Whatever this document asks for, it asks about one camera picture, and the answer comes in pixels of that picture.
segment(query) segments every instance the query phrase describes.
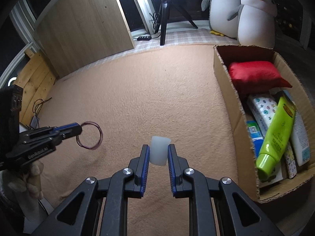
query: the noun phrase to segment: brown mat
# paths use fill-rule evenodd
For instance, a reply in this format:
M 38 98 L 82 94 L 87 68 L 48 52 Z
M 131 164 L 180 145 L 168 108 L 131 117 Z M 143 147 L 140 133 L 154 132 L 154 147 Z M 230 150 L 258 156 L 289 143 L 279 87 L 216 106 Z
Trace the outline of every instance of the brown mat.
M 210 45 L 121 57 L 61 79 L 50 96 L 40 113 L 41 126 L 92 120 L 104 132 L 95 151 L 70 139 L 42 159 L 44 196 L 54 206 L 86 177 L 109 177 L 126 167 L 153 135 L 169 137 L 177 153 L 205 176 L 237 182 L 231 126 Z M 97 138 L 96 129 L 83 129 L 83 143 L 93 145 Z M 188 200 L 172 197 L 167 166 L 150 164 L 144 198 L 129 200 L 128 233 L 188 235 Z

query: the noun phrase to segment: metal bolt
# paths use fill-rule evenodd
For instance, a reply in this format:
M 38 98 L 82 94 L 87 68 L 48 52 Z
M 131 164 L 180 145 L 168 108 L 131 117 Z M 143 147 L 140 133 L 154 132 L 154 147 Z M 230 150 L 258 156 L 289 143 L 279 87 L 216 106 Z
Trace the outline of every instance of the metal bolt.
M 194 171 L 194 169 L 192 169 L 192 168 L 188 168 L 188 169 L 185 169 L 185 173 L 186 173 L 187 175 L 192 175 L 193 173 L 195 173 L 195 171 Z
M 132 169 L 131 169 L 131 168 L 124 168 L 124 169 L 122 170 L 122 172 L 123 172 L 124 174 L 126 174 L 126 175 L 129 175 L 129 174 L 132 173 Z
M 95 178 L 95 177 L 92 177 L 92 176 L 88 177 L 88 178 L 85 180 L 85 182 L 86 182 L 87 184 L 93 184 L 95 181 L 96 181 L 96 178 Z
M 230 179 L 229 177 L 224 177 L 224 178 L 222 178 L 222 183 L 230 184 L 230 183 L 232 183 L 232 179 Z

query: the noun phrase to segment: penguin wing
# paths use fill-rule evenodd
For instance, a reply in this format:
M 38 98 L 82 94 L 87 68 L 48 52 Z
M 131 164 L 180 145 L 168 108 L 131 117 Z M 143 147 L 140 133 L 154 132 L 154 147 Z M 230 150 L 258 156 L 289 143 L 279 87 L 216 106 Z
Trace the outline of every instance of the penguin wing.
M 240 9 L 240 5 L 237 6 L 234 10 L 232 10 L 228 15 L 227 15 L 227 21 L 231 21 L 238 15 L 238 11 Z
M 210 5 L 210 0 L 202 0 L 201 2 L 201 10 L 205 11 Z

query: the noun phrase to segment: green tube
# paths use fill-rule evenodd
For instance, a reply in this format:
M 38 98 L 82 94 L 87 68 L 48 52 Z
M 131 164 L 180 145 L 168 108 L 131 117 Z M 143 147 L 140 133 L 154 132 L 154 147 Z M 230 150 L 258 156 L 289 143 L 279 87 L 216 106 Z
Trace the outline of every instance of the green tube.
M 288 98 L 280 97 L 277 111 L 256 160 L 260 180 L 267 180 L 280 161 L 292 132 L 295 110 L 295 105 Z

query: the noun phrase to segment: tripod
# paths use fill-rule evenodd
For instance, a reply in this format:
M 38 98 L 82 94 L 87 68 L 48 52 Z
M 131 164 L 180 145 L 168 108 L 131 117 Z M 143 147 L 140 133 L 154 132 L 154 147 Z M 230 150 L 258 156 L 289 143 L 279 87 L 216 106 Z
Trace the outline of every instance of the tripod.
M 193 22 L 192 17 L 182 6 L 173 3 L 172 0 L 162 0 L 160 9 L 159 9 L 161 20 L 158 22 L 157 27 L 155 29 L 155 34 L 156 34 L 161 26 L 160 46 L 163 46 L 165 44 L 166 25 L 167 25 L 167 20 L 170 17 L 171 5 L 173 5 L 175 9 L 177 9 L 193 25 L 195 29 L 198 29 L 196 24 Z

